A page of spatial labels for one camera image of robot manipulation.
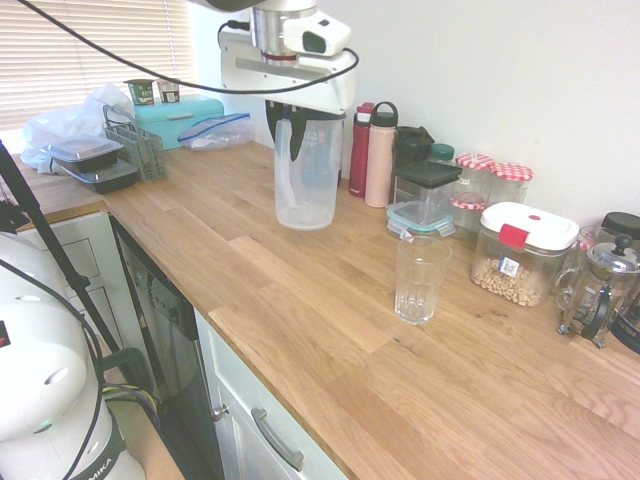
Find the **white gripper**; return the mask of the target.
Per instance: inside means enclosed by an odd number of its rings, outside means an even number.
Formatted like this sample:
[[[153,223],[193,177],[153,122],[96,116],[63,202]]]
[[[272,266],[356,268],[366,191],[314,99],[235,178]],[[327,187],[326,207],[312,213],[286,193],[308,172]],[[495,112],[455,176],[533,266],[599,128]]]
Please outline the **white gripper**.
[[[311,110],[339,115],[354,102],[357,58],[348,50],[333,57],[300,55],[294,61],[269,63],[248,35],[223,32],[220,44],[222,87],[229,94],[266,100],[266,120],[273,143],[277,124],[288,113],[287,105],[291,105],[292,162],[299,156]]]

